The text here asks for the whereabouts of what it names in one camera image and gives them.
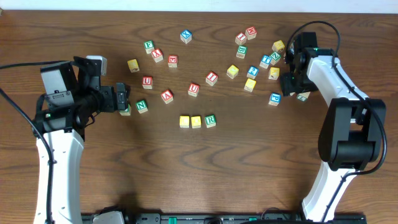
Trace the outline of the yellow C wooden block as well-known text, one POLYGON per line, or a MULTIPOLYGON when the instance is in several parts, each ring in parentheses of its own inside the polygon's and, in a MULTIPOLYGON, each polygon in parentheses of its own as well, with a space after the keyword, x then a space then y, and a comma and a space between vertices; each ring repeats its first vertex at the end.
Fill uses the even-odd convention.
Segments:
POLYGON ((189 116, 180 116, 179 125, 181 128, 189 128, 190 127, 190 117, 189 116))

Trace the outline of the yellow O wooden block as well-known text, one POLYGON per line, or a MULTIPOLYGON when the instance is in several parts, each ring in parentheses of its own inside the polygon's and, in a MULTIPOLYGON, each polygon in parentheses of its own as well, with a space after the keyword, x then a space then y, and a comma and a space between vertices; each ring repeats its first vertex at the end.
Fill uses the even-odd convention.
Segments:
POLYGON ((192 116, 191 117, 192 128, 200 128, 201 127, 201 116, 192 116))

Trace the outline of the green R wooden block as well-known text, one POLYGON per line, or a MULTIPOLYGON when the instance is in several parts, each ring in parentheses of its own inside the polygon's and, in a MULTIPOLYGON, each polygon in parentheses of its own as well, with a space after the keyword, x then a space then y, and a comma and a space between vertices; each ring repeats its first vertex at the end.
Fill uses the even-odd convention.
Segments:
POLYGON ((213 114, 205 116, 205 124, 207 128, 216 126, 216 118, 213 114))

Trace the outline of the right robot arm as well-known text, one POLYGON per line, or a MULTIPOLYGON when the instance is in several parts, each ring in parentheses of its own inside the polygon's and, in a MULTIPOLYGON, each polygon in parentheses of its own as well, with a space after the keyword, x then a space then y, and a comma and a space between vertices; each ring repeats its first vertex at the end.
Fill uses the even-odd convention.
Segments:
POLYGON ((301 202, 301 216, 310 222, 332 222, 349 183, 366 174, 366 166, 385 156, 386 105, 370 99, 343 70, 334 50, 320 48, 314 32, 296 35, 285 54, 289 71, 280 77, 284 96, 319 91, 328 111, 319 137, 320 170, 301 202))

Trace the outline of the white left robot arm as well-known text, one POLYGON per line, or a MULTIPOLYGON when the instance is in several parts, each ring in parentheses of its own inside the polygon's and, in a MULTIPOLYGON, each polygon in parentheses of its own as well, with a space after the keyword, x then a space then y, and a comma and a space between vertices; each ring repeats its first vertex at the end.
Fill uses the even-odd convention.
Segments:
POLYGON ((82 223, 80 160, 85 128, 100 113, 131 113, 130 87, 103 86, 107 59, 74 57, 40 70, 45 93, 36 104, 34 136, 39 188, 34 223, 82 223))

